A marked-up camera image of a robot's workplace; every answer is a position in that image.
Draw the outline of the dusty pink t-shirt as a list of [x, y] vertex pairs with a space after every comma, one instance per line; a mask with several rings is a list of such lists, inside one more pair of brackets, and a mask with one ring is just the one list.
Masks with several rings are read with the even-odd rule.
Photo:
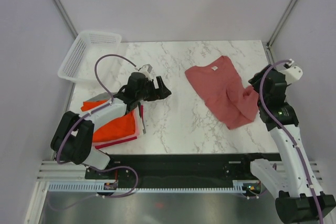
[[227, 56], [207, 66], [193, 66], [185, 75], [213, 115], [228, 129], [252, 123], [258, 113], [258, 93], [244, 87], [241, 77]]

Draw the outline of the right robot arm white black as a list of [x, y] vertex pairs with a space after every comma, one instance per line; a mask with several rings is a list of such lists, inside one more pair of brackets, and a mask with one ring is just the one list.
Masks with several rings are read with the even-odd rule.
[[335, 197], [323, 191], [302, 144], [299, 121], [286, 99], [286, 89], [302, 77], [302, 70], [290, 67], [277, 71], [265, 67], [249, 83], [259, 93], [259, 114], [275, 141], [282, 161], [281, 175], [265, 158], [241, 164], [248, 179], [257, 177], [275, 199], [283, 223], [317, 221], [323, 223], [335, 208]]

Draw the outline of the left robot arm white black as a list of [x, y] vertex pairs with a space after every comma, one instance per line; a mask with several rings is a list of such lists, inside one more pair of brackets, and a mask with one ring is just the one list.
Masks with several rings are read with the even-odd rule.
[[144, 73], [133, 72], [127, 84], [103, 104], [82, 115], [66, 112], [50, 144], [57, 153], [57, 163], [72, 162], [91, 166], [103, 178], [111, 178], [115, 173], [115, 165], [110, 162], [108, 154], [92, 145], [93, 135], [112, 120], [133, 111], [141, 101], [163, 100], [172, 94], [160, 76], [156, 77], [156, 81], [157, 88], [153, 79]]

